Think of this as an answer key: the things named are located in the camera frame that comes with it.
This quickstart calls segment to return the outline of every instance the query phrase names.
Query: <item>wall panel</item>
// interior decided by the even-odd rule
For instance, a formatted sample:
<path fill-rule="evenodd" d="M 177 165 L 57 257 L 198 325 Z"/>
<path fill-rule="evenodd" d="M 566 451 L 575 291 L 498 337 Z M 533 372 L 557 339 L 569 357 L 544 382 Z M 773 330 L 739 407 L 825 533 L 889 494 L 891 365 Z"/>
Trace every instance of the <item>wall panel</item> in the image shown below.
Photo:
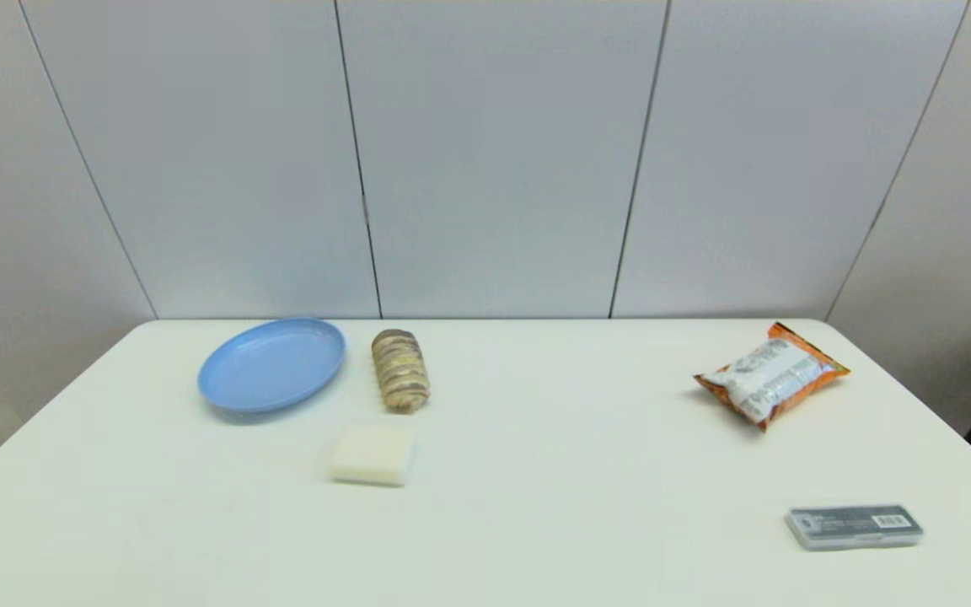
<path fill-rule="evenodd" d="M 0 0 L 0 444 L 151 318 L 19 7 Z"/>
<path fill-rule="evenodd" d="M 829 322 L 959 432 L 971 426 L 971 4 Z"/>
<path fill-rule="evenodd" d="M 823 318 L 964 0 L 674 0 L 617 316 Z"/>
<path fill-rule="evenodd" d="M 161 316 L 377 316 L 332 3 L 26 1 Z"/>
<path fill-rule="evenodd" d="M 605 316 L 664 2 L 339 3 L 385 316 Z"/>

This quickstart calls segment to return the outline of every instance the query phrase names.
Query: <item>panel seam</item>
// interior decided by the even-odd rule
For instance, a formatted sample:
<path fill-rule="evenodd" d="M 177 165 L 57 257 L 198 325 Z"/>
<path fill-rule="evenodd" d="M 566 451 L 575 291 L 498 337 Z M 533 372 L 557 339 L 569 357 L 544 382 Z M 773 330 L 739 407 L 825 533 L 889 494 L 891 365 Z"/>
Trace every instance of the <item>panel seam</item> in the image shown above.
<path fill-rule="evenodd" d="M 130 257 L 130 251 L 126 248 L 126 243 L 122 239 L 122 234 L 119 232 L 119 227 L 115 225 L 115 219 L 111 217 L 111 210 L 107 207 L 107 202 L 104 201 L 104 193 L 100 191 L 99 185 L 96 184 L 96 178 L 93 177 L 92 169 L 89 168 L 89 161 L 84 157 L 84 152 L 81 150 L 81 142 L 78 141 L 77 133 L 73 131 L 73 125 L 70 123 L 69 116 L 66 115 L 66 106 L 62 104 L 62 97 L 58 95 L 58 89 L 55 88 L 54 80 L 51 80 L 51 70 L 47 69 L 47 61 L 44 61 L 43 51 L 40 50 L 40 43 L 35 39 L 35 31 L 32 30 L 32 23 L 28 20 L 28 13 L 24 11 L 24 1 L 17 0 L 17 8 L 20 10 L 20 17 L 24 21 L 24 27 L 28 30 L 28 37 L 32 40 L 32 46 L 35 48 L 35 54 L 40 58 L 40 65 L 43 67 L 43 76 L 47 79 L 47 85 L 51 86 L 51 93 L 55 96 L 55 103 L 58 104 L 58 111 L 62 113 L 62 120 L 66 122 L 66 130 L 70 133 L 70 139 L 73 140 L 74 149 L 77 149 L 78 156 L 81 157 L 81 165 L 84 166 L 85 173 L 89 176 L 89 183 L 92 184 L 93 190 L 96 191 L 96 197 L 99 199 L 99 204 L 104 208 L 104 215 L 107 216 L 107 222 L 111 224 L 111 231 L 115 232 L 115 238 L 119 241 L 119 246 L 122 247 L 122 254 L 126 257 L 126 262 L 130 265 L 130 270 L 134 273 L 134 279 L 137 281 L 137 286 L 142 289 L 142 295 L 145 296 L 145 301 L 149 304 L 149 308 L 152 311 L 152 316 L 155 319 L 159 318 L 159 314 L 155 311 L 155 306 L 152 303 L 152 299 L 149 296 L 148 290 L 145 288 L 145 282 L 142 281 L 142 276 L 137 271 L 137 266 L 134 264 L 134 259 Z"/>
<path fill-rule="evenodd" d="M 669 15 L 672 12 L 672 0 L 666 2 L 666 14 L 662 18 L 662 33 L 658 36 L 658 55 L 654 59 L 654 74 L 651 76 L 651 95 L 646 102 L 646 115 L 643 119 L 643 136 L 639 141 L 639 155 L 636 157 L 636 175 L 632 178 L 631 196 L 628 199 L 628 215 L 624 223 L 624 237 L 620 239 L 620 258 L 617 259 L 617 273 L 613 280 L 613 297 L 609 299 L 609 316 L 613 318 L 613 311 L 617 303 L 617 291 L 620 288 L 620 272 L 624 268 L 624 253 L 628 249 L 628 230 L 631 228 L 632 210 L 636 206 L 636 189 L 639 188 L 639 173 L 643 168 L 643 151 L 646 149 L 646 134 L 651 127 L 651 112 L 654 110 L 654 94 L 658 89 L 658 74 L 662 71 L 662 54 L 666 47 L 666 30 L 669 27 Z"/>
<path fill-rule="evenodd" d="M 351 138 L 354 139 L 354 160 L 358 168 L 358 189 L 362 192 L 362 219 L 366 222 L 366 240 L 369 242 L 369 262 L 373 266 L 373 288 L 377 291 L 377 315 L 384 319 L 384 308 L 381 306 L 381 281 L 377 276 L 377 255 L 373 253 L 373 230 L 369 224 L 369 205 L 366 203 L 366 181 L 362 177 L 362 155 L 358 151 L 358 126 L 354 120 L 354 103 L 351 101 L 351 74 L 347 73 L 347 56 L 343 49 L 343 24 L 340 23 L 339 0 L 332 0 L 332 10 L 335 11 L 335 33 L 340 39 L 340 61 L 343 65 L 343 85 L 347 92 L 347 112 L 351 115 Z"/>
<path fill-rule="evenodd" d="M 837 288 L 837 293 L 834 296 L 834 300 L 831 301 L 829 305 L 829 310 L 826 311 L 826 316 L 823 318 L 823 322 L 829 323 L 829 316 L 834 313 L 834 309 L 837 307 L 837 303 L 841 300 L 841 294 L 845 292 L 845 285 L 848 283 L 849 279 L 852 277 L 853 270 L 856 269 L 856 262 L 860 261 L 860 256 L 864 253 L 864 247 L 867 246 L 867 240 L 872 237 L 872 232 L 875 231 L 875 224 L 879 222 L 880 216 L 882 216 L 883 208 L 886 208 L 887 200 L 889 200 L 890 192 L 893 192 L 894 184 L 898 183 L 898 176 L 901 175 L 902 166 L 905 166 L 905 159 L 909 157 L 909 151 L 913 149 L 913 143 L 916 142 L 916 135 L 920 133 L 920 126 L 924 123 L 925 116 L 928 115 L 928 108 L 931 106 L 931 100 L 936 96 L 936 89 L 939 89 L 939 82 L 943 79 L 943 72 L 947 70 L 947 64 L 951 61 L 951 54 L 954 53 L 954 46 L 957 44 L 957 37 L 961 34 L 961 26 L 964 24 L 964 19 L 968 15 L 968 7 L 970 7 L 971 0 L 967 0 L 964 4 L 964 9 L 961 11 L 961 19 L 958 20 L 957 28 L 954 30 L 954 35 L 951 38 L 951 43 L 947 47 L 947 56 L 943 57 L 943 64 L 939 66 L 939 73 L 936 74 L 936 81 L 931 85 L 931 91 L 928 93 L 928 100 L 924 103 L 924 109 L 921 109 L 920 116 L 916 120 L 916 126 L 913 127 L 913 134 L 909 136 L 909 143 L 905 146 L 904 153 L 901 154 L 901 160 L 898 161 L 898 168 L 894 170 L 893 177 L 890 178 L 890 185 L 887 187 L 886 195 L 882 196 L 882 202 L 879 203 L 879 208 L 875 211 L 875 217 L 872 218 L 872 223 L 867 227 L 867 232 L 864 234 L 864 239 L 860 242 L 860 249 L 856 250 L 856 256 L 852 258 L 852 264 L 849 265 L 849 270 L 845 273 L 845 279 L 841 280 L 841 285 Z"/>

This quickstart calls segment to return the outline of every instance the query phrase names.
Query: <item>packaging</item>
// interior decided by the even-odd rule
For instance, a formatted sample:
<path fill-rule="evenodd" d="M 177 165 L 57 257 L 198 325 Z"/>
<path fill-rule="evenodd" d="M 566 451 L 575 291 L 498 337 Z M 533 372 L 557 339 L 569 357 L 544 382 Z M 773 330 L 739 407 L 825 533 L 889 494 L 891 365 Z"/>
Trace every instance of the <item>packaging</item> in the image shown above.
<path fill-rule="evenodd" d="M 917 545 L 924 530 L 900 506 L 793 508 L 786 523 L 807 550 Z"/>
<path fill-rule="evenodd" d="M 695 379 L 766 432 L 771 420 L 848 373 L 849 369 L 789 327 L 774 323 L 767 331 L 767 341 L 754 352 Z"/>

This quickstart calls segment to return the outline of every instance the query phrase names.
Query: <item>snack bag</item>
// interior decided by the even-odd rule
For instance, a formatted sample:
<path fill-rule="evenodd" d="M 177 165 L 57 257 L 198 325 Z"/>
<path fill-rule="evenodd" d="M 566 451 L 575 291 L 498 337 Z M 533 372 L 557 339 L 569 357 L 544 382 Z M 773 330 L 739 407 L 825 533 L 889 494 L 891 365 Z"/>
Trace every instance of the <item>snack bag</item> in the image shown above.
<path fill-rule="evenodd" d="M 767 331 L 767 341 L 746 357 L 714 373 L 695 376 L 718 400 L 766 432 L 770 420 L 789 411 L 816 388 L 848 375 L 833 358 L 782 323 Z"/>

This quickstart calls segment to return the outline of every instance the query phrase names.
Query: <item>white sponge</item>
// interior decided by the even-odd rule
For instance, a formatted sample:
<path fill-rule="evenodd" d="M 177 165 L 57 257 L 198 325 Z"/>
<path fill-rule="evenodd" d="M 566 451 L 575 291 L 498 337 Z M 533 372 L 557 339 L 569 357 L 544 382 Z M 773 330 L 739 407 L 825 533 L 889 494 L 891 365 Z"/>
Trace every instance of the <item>white sponge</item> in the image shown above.
<path fill-rule="evenodd" d="M 415 435 L 407 427 L 351 426 L 335 446 L 332 479 L 402 487 L 407 481 Z"/>

